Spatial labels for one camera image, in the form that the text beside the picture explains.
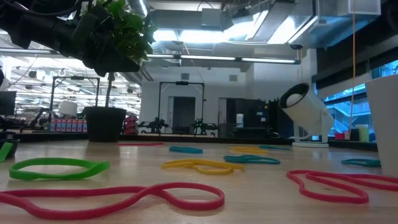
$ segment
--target hanging plant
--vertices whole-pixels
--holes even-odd
[[[103,5],[104,0],[97,0],[96,4]],[[126,12],[126,0],[111,1],[105,9],[113,17],[114,29],[111,37],[116,48],[137,64],[141,60],[148,60],[147,54],[152,54],[151,43],[155,42],[156,27],[150,25],[149,16],[142,19],[138,15]]]

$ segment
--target orange cable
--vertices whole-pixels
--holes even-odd
[[[352,125],[353,125],[353,111],[354,111],[354,88],[355,88],[355,75],[356,75],[356,49],[355,49],[355,37],[356,37],[356,28],[355,28],[355,9],[356,4],[355,0],[353,0],[353,91],[351,92],[351,113],[349,116],[349,137],[351,138]]]

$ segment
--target door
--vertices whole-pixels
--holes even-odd
[[[195,122],[195,98],[174,97],[173,103],[173,128],[186,128],[190,132],[190,126]]]

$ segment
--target wooden table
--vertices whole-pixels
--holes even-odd
[[[204,154],[169,152],[169,146],[191,146],[204,149]],[[377,159],[374,152],[349,149],[294,149],[290,152],[271,152],[281,165],[251,164],[244,172],[235,171],[226,176],[199,174],[191,169],[161,169],[161,163],[174,159],[205,158],[221,160],[229,154],[228,144],[166,143],[164,146],[117,147],[115,144],[86,141],[41,142],[20,144],[15,161],[35,157],[73,157],[91,160],[110,160],[111,168],[86,180],[36,180],[24,182],[8,177],[8,168],[14,161],[0,164],[0,190],[6,189],[95,189],[120,185],[150,186],[163,182],[198,182],[212,185],[225,192],[223,208],[210,212],[181,210],[161,198],[145,197],[135,205],[102,218],[83,221],[40,220],[20,208],[0,204],[0,223],[294,223],[294,224],[382,224],[398,223],[398,192],[374,190],[369,192],[370,203],[363,205],[328,203],[299,194],[298,186],[286,178],[292,169],[310,169],[330,172],[380,174],[378,168],[341,165],[340,160],[352,157]],[[76,167],[35,166],[29,170],[41,172],[70,172]],[[349,195],[327,185],[306,181],[316,192]],[[184,199],[209,200],[216,196],[196,190],[171,190]],[[32,198],[40,206],[58,210],[95,208],[118,202],[129,194],[88,198]]]

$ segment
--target green rubber band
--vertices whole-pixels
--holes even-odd
[[[6,160],[7,155],[10,153],[13,143],[5,142],[0,149],[0,162],[4,162]]]
[[[87,168],[87,170],[71,174],[43,174],[39,172],[30,172],[20,170],[28,166],[37,165],[64,165],[78,166]],[[109,169],[109,161],[94,162],[83,159],[70,158],[35,158],[17,162],[10,167],[9,175],[17,180],[35,180],[35,179],[84,179],[92,177],[100,172]]]

